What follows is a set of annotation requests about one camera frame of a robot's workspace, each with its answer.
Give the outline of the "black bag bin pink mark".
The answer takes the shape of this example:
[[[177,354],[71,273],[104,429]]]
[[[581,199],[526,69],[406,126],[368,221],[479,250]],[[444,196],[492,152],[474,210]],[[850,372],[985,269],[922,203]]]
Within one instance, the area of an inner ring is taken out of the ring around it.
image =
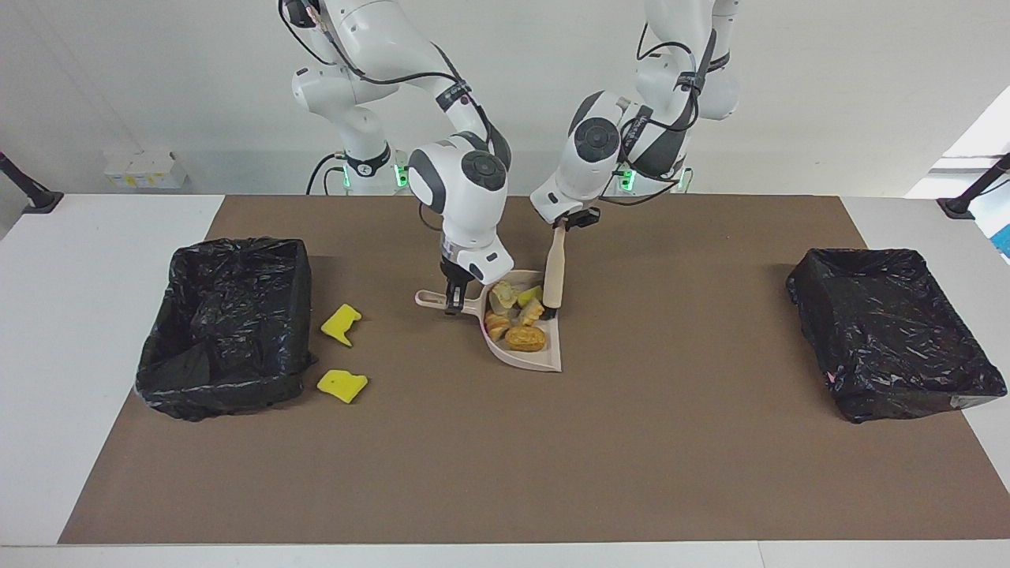
[[[812,248],[786,289],[849,423],[929,417],[1008,393],[915,249]]]

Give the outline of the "brown table mat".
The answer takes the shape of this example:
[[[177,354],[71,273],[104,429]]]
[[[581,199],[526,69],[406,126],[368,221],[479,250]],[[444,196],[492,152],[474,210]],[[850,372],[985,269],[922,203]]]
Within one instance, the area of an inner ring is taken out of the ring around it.
[[[960,413],[851,424],[787,298],[811,248],[862,247],[838,199],[674,196],[567,245],[563,371],[490,354],[405,198],[234,196],[207,236],[303,240],[303,395],[174,420],[124,402],[63,544],[1010,538],[1010,493]],[[368,377],[354,399],[324,372]]]

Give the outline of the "brown oval bread roll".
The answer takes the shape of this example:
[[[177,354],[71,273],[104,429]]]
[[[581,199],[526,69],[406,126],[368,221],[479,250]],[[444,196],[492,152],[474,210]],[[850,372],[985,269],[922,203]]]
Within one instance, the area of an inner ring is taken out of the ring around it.
[[[521,353],[537,353],[544,351],[548,338],[545,332],[533,326],[518,326],[509,328],[505,334],[505,344],[509,351]]]

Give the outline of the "white cardboard box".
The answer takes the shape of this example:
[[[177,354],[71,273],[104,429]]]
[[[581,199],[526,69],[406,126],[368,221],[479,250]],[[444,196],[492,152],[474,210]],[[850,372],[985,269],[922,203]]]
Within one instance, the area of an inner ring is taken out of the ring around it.
[[[117,189],[182,190],[189,174],[172,151],[112,152],[104,177]]]

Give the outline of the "beige hand brush black bristles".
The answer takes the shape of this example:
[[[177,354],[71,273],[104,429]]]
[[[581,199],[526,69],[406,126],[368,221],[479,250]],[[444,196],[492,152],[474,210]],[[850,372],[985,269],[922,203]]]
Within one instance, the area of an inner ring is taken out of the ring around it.
[[[544,313],[542,320],[556,319],[560,306],[563,303],[563,291],[565,290],[565,238],[567,229],[565,223],[558,222],[553,227],[552,244],[546,256],[544,270],[544,284],[542,284],[542,305]]]

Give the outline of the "beige plastic dustpan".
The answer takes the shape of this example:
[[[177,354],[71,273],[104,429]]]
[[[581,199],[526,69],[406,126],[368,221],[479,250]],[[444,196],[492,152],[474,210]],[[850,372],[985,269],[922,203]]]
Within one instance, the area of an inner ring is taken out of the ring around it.
[[[526,291],[526,289],[544,284],[544,271],[513,270],[508,273],[503,281],[509,282],[510,285],[519,288],[520,291]],[[486,316],[486,312],[491,308],[491,303],[489,302],[491,288],[493,288],[493,285],[485,286],[476,298],[465,298],[464,308],[461,312],[461,314],[473,316],[477,320],[480,320],[477,326],[480,328],[491,353],[504,364],[509,364],[518,369],[535,372],[561,372],[563,370],[562,349],[560,349],[558,319],[541,319],[534,324],[534,327],[540,328],[546,335],[546,345],[538,352],[513,351],[508,348],[504,335],[498,341],[492,341],[489,332],[486,332],[486,328],[484,328],[484,316]],[[439,310],[439,312],[444,312],[445,305],[447,305],[447,298],[444,294],[425,289],[418,290],[414,294],[413,299],[416,305]]]

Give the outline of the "yellow sponge piece dark dot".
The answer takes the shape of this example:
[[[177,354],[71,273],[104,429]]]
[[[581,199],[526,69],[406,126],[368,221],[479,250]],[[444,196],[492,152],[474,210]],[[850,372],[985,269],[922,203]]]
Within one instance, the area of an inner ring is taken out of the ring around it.
[[[346,370],[332,369],[324,372],[315,388],[340,402],[351,404],[368,386],[368,377]]]

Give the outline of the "notched yellow sponge piece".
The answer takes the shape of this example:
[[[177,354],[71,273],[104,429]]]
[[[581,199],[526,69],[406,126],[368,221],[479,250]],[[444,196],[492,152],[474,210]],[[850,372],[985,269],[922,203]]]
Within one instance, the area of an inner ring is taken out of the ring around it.
[[[319,330],[326,335],[326,337],[335,339],[339,344],[347,346],[347,348],[354,348],[349,333],[354,330],[354,324],[362,319],[363,314],[355,309],[354,306],[343,303],[321,324]]]

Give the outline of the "black bag lined bin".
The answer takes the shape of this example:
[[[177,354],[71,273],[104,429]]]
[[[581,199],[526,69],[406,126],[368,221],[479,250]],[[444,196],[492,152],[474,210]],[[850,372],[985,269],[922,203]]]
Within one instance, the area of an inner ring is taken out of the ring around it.
[[[289,238],[220,238],[178,248],[134,391],[149,409],[200,421],[291,402],[302,395],[312,270]]]

